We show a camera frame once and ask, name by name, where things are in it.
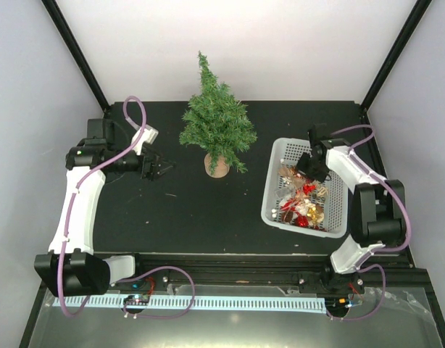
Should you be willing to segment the small green christmas tree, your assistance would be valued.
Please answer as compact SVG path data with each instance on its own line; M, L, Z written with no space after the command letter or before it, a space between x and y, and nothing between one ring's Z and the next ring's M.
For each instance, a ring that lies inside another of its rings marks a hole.
M182 116L185 123L179 135L182 145L199 146L209 156L209 174L214 175L218 160L240 173L247 168L238 158L257 141L254 125L247 115L247 105L238 100L230 86L210 70L207 56L198 53L200 90L188 101Z

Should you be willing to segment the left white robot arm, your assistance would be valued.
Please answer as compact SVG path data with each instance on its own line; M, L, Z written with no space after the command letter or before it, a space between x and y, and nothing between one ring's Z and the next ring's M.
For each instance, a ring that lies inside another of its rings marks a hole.
M49 250L35 258L34 268L55 296L105 294L122 281L139 289L146 271L134 256L98 258L93 250L97 206L108 173L138 173L153 181L175 167L152 144L159 132L147 125L130 139L132 149L114 148L116 127L112 120L88 120L87 136L66 156L67 188L59 225Z

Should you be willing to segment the white plastic basket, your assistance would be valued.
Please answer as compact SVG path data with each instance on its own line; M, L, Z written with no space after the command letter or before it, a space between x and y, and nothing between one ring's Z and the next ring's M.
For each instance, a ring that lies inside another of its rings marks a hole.
M267 225L281 230L321 238L341 238L346 233L348 188L333 171L329 172L323 184L328 190L325 197L320 198L316 191L310 195L310 201L320 205L324 213L324 220L317 227L303 227L295 221L282 221L281 208L294 193L293 185L286 178L282 178L279 170L283 166L295 166L300 156L310 152L307 140L279 138L274 141L262 199L261 218Z

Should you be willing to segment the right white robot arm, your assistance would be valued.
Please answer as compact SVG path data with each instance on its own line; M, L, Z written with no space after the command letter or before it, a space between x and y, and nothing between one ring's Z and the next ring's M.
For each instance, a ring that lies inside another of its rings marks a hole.
M319 127L312 126L308 130L311 151L296 164L302 175L321 183L334 172L353 194L349 235L330 255L320 274L321 286L329 292L342 288L346 276L360 272L374 254L406 249L412 235L402 182L376 173L354 150L374 133L352 145L338 138L339 133L323 134Z

